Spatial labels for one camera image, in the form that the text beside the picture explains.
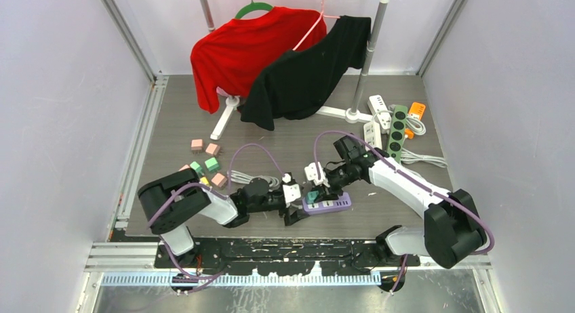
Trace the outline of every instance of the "green block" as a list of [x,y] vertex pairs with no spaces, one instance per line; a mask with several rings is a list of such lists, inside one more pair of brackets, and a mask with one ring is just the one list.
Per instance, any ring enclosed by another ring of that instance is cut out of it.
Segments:
[[198,173],[199,176],[204,176],[204,174],[203,174],[203,169],[201,168],[201,165],[198,164],[198,162],[192,162],[192,163],[190,164],[190,167],[191,167],[194,171],[196,171],[196,173]]
[[405,140],[405,124],[407,123],[408,108],[403,105],[396,105],[391,115],[391,127],[389,128],[389,138],[387,140],[387,153],[396,162],[401,163],[401,151]]
[[220,163],[218,163],[217,159],[212,157],[205,162],[205,167],[207,167],[208,171],[216,173],[217,171],[220,170]]

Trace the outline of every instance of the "red t-shirt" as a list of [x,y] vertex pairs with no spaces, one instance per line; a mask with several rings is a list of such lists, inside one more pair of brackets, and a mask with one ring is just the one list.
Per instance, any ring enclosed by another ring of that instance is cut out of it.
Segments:
[[[218,110],[216,87],[247,97],[260,72],[293,49],[318,17],[315,10],[274,7],[259,18],[233,19],[198,41],[190,60],[199,107],[210,113]],[[298,51],[316,44],[325,34],[321,19]]]

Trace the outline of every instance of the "black t-shirt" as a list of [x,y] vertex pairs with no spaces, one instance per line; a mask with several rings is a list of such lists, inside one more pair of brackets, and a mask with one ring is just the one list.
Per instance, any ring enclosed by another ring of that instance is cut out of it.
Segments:
[[316,113],[347,68],[360,69],[370,37],[371,18],[342,16],[318,44],[287,51],[254,81],[241,120],[274,130],[273,119],[305,119]]

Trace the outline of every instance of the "clothing rack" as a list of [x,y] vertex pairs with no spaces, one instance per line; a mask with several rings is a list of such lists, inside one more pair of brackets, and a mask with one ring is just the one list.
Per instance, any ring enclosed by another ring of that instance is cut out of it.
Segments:
[[[383,16],[385,15],[385,10],[389,0],[379,0],[378,9],[376,17],[374,19],[374,26],[372,29],[372,34],[368,42],[367,50],[365,53],[365,62],[363,67],[361,67],[361,73],[359,74],[359,80],[357,82],[357,87],[355,88],[355,94],[353,96],[353,101],[351,102],[351,107],[343,110],[339,108],[332,108],[331,106],[322,106],[316,114],[327,115],[329,117],[335,117],[339,119],[345,119],[349,123],[356,122],[369,122],[372,120],[372,115],[361,113],[358,111],[359,103],[361,102],[361,97],[363,96],[363,90],[365,89],[365,81],[368,78],[370,66],[372,64],[372,59],[374,57],[374,52],[381,30],[381,24],[383,23]],[[207,23],[207,29],[212,32],[215,29],[214,19],[212,18],[212,12],[210,11],[210,4],[207,0],[200,0],[201,8],[203,10],[203,15],[205,16],[205,21]],[[220,117],[220,120],[216,124],[214,131],[211,134],[211,139],[218,140],[222,136],[222,133],[228,124],[231,115],[235,112],[236,107],[239,105],[238,97],[229,96],[226,99],[226,108]]]

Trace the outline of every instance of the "green hanger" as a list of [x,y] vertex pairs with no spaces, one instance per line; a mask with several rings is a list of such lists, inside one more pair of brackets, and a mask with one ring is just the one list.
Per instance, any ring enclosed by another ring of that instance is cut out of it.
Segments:
[[240,9],[239,12],[237,12],[237,14],[235,15],[235,19],[239,20],[245,15],[254,12],[256,10],[266,10],[269,12],[272,9],[273,6],[268,3],[254,3],[254,0],[252,0],[251,4],[245,6],[244,8]]

